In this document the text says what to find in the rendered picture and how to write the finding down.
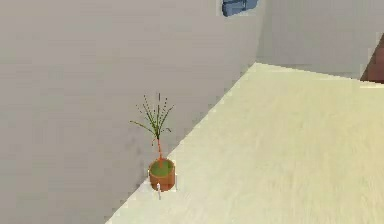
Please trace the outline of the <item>house plant in orange pot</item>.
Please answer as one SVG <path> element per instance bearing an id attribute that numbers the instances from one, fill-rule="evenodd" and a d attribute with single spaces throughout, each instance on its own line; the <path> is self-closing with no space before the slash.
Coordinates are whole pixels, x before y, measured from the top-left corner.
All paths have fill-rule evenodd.
<path id="1" fill-rule="evenodd" d="M 168 105 L 168 99 L 162 100 L 160 93 L 157 94 L 157 103 L 154 106 L 150 105 L 146 95 L 143 96 L 143 100 L 141 105 L 137 105 L 137 110 L 146 124 L 133 120 L 130 120 L 130 123 L 143 128 L 153 136 L 151 144 L 156 146 L 158 157 L 150 163 L 147 173 L 151 187 L 162 193 L 169 191 L 176 184 L 175 163 L 163 155 L 161 145 L 161 135 L 164 132 L 171 133 L 171 129 L 166 126 L 166 120 L 174 106 Z"/>

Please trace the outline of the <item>blue framed wall picture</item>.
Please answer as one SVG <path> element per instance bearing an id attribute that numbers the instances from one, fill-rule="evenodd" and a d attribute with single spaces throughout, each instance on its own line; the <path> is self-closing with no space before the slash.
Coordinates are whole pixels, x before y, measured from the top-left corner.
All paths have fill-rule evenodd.
<path id="1" fill-rule="evenodd" d="M 222 14 L 225 17 L 239 14 L 257 6 L 259 0 L 223 0 Z"/>

